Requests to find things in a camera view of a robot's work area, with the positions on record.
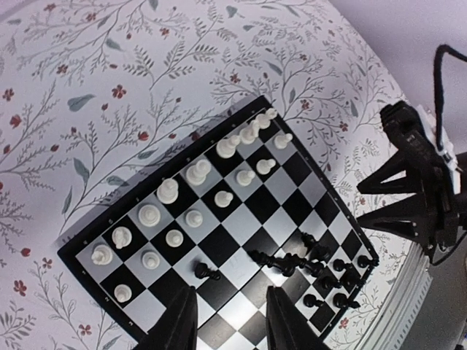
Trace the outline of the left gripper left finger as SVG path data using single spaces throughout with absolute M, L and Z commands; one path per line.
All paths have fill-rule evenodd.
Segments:
M 183 287 L 137 349 L 196 349 L 198 303 L 195 287 Z

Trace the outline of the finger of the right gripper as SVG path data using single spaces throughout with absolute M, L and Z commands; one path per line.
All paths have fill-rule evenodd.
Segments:
M 401 194 L 422 191 L 420 172 L 410 164 L 402 151 L 397 151 L 372 175 L 361 181 L 357 189 L 362 194 Z
M 413 195 L 357 218 L 362 228 L 392 233 L 400 238 L 427 244 L 426 205 L 423 195 Z

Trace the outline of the black white chessboard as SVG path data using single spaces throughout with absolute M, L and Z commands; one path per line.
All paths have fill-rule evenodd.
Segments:
M 183 288 L 198 298 L 199 349 L 265 349 L 266 291 L 281 287 L 312 331 L 325 338 L 348 308 L 379 260 L 339 194 L 298 139 L 284 149 L 275 141 L 291 134 L 275 117 L 251 144 L 232 157 L 217 154 L 217 143 L 236 135 L 269 109 L 260 97 L 227 120 L 196 132 L 182 151 L 108 208 L 59 249 L 59 257 L 92 298 L 134 339 L 142 339 Z M 174 203 L 156 190 L 164 179 L 178 182 Z M 146 227 L 138 218 L 145 204 L 158 207 L 160 222 Z M 131 231 L 131 243 L 116 249 L 112 232 Z M 328 262 L 310 261 L 301 240 L 308 233 L 331 250 Z M 94 265 L 96 245 L 113 253 L 108 265 Z M 258 250 L 305 258 L 291 277 L 259 265 Z M 197 263 L 219 271 L 218 281 L 195 277 Z M 132 298 L 115 299 L 126 284 Z

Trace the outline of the black pawn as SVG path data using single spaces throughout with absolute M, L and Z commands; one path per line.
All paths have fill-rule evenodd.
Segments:
M 208 279 L 218 281 L 221 278 L 219 271 L 212 270 L 204 262 L 199 262 L 196 264 L 194 273 L 197 279 L 208 278 Z

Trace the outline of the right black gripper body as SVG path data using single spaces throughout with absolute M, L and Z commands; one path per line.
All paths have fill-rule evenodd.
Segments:
M 416 111 L 427 139 L 444 164 L 442 167 L 432 168 L 431 171 L 417 169 L 422 178 L 422 191 L 402 194 L 406 198 L 423 195 L 425 199 L 428 243 L 420 245 L 427 256 L 433 257 L 437 248 L 446 249 L 456 244 L 458 227 L 465 225 L 466 194 L 455 191 L 459 182 L 458 163 L 446 149 L 438 149 L 436 135 L 433 133 L 436 127 L 431 123 L 431 117 L 421 109 Z

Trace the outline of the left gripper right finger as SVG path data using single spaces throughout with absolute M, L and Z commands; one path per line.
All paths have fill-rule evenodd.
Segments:
M 328 350 L 281 287 L 267 289 L 266 332 L 268 349 Z

